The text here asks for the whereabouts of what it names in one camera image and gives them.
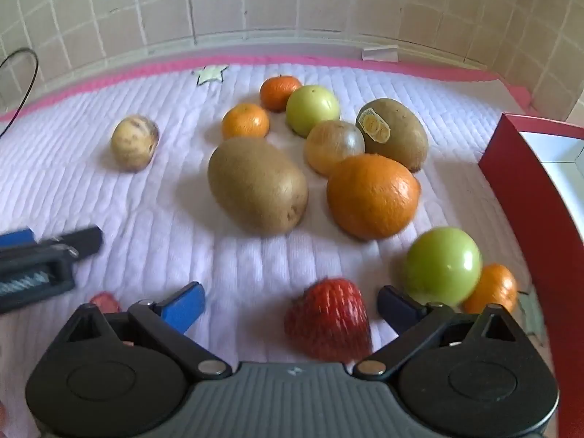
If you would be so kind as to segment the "white paper slip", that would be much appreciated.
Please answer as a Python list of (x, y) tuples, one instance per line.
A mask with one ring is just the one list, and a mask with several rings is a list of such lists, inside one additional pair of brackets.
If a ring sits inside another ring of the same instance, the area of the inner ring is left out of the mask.
[(364, 47), (361, 51), (361, 59), (363, 61), (398, 62), (399, 46), (388, 45)]

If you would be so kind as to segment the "brownish passion fruit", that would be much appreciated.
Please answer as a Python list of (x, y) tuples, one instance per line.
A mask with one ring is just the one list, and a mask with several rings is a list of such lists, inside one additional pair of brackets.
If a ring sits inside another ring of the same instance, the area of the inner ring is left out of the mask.
[(324, 121), (312, 128), (304, 143), (308, 165), (321, 176), (328, 177), (339, 162), (365, 152), (361, 131), (343, 121)]

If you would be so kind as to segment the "red gift box white inside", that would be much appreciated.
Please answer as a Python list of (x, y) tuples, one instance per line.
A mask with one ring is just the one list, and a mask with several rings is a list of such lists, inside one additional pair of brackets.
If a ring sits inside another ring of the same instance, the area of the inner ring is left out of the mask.
[(504, 114), (479, 167), (537, 290), (560, 389), (558, 434), (583, 434), (583, 130)]

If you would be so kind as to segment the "white quilted mat pink border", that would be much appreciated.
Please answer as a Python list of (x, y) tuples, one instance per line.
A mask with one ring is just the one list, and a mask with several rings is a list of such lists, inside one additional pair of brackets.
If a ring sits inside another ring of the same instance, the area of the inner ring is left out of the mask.
[[(417, 216), (399, 234), (363, 242), (331, 220), (326, 181), (306, 172), (310, 198), (299, 226), (261, 238), (240, 230), (211, 196), (207, 164), (221, 142), (222, 117), (256, 102), (260, 85), (292, 75), (328, 88), (342, 118), (353, 122), (377, 98), (407, 106), (421, 120), (429, 156), (417, 177)], [(509, 268), (520, 286), (516, 318), (547, 355), (538, 298), (519, 243), (478, 162), (502, 114), (521, 113), (526, 99), (497, 76), (478, 70), (361, 64), (309, 57), (247, 57), (212, 66), (208, 82), (191, 60), (147, 65), (103, 77), (22, 112), (1, 139), (1, 229), (26, 227), (42, 238), (94, 224), (101, 251), (75, 269), (73, 291), (1, 318), (1, 402), (7, 437), (35, 437), (26, 406), (27, 378), (57, 331), (101, 292), (123, 306), (158, 300), (197, 281), (208, 306), (190, 336), (230, 363), (291, 362), (282, 314), (314, 280), (344, 277), (367, 304), (399, 276), (399, 260), (416, 237), (456, 226), (476, 242), (486, 263)], [(111, 136), (140, 115), (157, 124), (160, 142), (139, 172), (115, 162)]]

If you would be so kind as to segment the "mandarin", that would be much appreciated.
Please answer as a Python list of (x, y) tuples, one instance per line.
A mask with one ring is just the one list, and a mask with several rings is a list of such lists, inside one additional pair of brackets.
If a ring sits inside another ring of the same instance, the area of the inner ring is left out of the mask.
[(270, 130), (267, 112), (256, 104), (235, 105), (222, 119), (223, 139), (247, 137), (265, 138)]
[(461, 308), (467, 314), (480, 314), (488, 304), (500, 304), (512, 312), (517, 299), (518, 285), (514, 275), (504, 265), (493, 263), (483, 267), (479, 282)]
[(289, 97), (301, 86), (302, 82), (291, 75), (268, 78), (260, 87), (262, 107), (275, 113), (284, 112)]

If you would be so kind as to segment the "large brown kiwi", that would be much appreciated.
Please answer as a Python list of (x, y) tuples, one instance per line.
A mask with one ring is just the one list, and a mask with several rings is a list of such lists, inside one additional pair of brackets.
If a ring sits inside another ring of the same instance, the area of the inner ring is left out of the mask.
[(300, 223), (308, 206), (305, 174), (263, 138), (221, 142), (210, 157), (207, 176), (215, 201), (248, 233), (287, 233)]

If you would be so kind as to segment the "small red cherry tomato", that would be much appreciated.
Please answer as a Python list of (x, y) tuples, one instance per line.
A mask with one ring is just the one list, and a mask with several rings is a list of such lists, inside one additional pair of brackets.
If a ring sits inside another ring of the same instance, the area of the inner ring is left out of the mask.
[(99, 308), (102, 314), (117, 314), (122, 311), (118, 300), (109, 292), (101, 292), (91, 297), (90, 304)]

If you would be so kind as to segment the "brown kiwi with sticker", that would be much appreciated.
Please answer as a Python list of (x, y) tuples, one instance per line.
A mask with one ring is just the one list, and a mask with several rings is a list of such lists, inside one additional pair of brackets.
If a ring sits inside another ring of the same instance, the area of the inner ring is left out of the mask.
[(356, 116), (356, 128), (361, 131), (367, 153), (393, 159), (412, 173), (422, 169), (429, 152), (428, 136), (405, 105), (389, 98), (368, 102)]

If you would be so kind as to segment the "red strawberry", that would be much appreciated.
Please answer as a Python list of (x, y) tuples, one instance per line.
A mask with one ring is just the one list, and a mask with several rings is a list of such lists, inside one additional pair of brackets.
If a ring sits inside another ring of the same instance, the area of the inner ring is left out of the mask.
[(325, 278), (304, 290), (284, 316), (284, 332), (312, 359), (349, 364), (372, 353), (362, 294), (344, 278)]

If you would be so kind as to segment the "large orange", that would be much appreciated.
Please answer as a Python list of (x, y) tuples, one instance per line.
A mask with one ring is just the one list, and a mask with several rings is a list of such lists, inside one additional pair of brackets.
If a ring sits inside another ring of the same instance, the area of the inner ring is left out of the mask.
[(377, 154), (339, 162), (328, 176), (328, 210), (346, 233), (380, 240), (400, 233), (416, 216), (420, 182), (401, 163)]

